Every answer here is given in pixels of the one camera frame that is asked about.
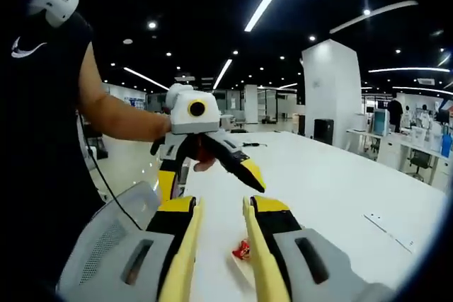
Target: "white cabinet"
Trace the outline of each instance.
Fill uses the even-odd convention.
[[[401,167],[401,144],[382,139],[377,162],[399,170]]]
[[[431,185],[444,192],[448,192],[450,184],[450,176],[452,174],[452,161],[438,159],[432,169]]]

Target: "nike logo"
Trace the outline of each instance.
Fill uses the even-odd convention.
[[[16,41],[14,42],[13,44],[13,49],[11,51],[11,56],[13,58],[24,58],[24,57],[28,57],[30,56],[31,54],[33,54],[37,49],[39,49],[40,47],[42,47],[43,45],[46,45],[47,43],[46,42],[42,42],[41,44],[39,44],[37,47],[35,47],[33,50],[30,50],[30,51],[23,51],[21,49],[19,49],[19,39],[21,37],[17,38]]]

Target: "black sleeveless shirt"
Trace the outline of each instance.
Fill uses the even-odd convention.
[[[78,13],[59,28],[44,21],[33,25],[15,41],[8,69],[13,180],[5,191],[6,202],[17,207],[8,215],[8,263],[53,287],[80,232],[103,204],[76,126],[79,71],[92,34]]]

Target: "black ceiling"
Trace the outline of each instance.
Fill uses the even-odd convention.
[[[79,11],[95,31],[94,49],[103,79],[148,92],[162,89],[122,68],[127,66],[167,87],[178,72],[190,73],[196,78],[194,85],[208,89],[212,85],[202,86],[201,78],[215,80],[232,58],[219,88],[242,88],[246,83],[269,86],[270,82],[283,86],[302,79],[298,76],[303,72],[301,51],[328,38],[357,51],[362,82],[373,86],[373,92],[417,85],[413,79],[419,76],[434,78],[436,89],[453,81],[451,72],[368,73],[391,67],[436,67],[442,57],[440,48],[446,49],[444,53],[452,51],[451,0],[415,0],[419,5],[368,18],[332,35],[330,29],[360,16],[364,8],[374,10],[407,0],[273,0],[252,32],[244,32],[260,1],[80,0]],[[148,21],[156,21],[158,28],[149,30]],[[443,33],[433,36],[438,30]],[[316,36],[316,42],[308,40],[310,35]],[[126,38],[133,43],[124,45]],[[451,69],[451,59],[442,67]]]

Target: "camera lens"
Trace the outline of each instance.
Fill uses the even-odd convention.
[[[199,117],[203,113],[205,113],[205,104],[201,102],[195,102],[190,106],[189,111],[192,116]]]

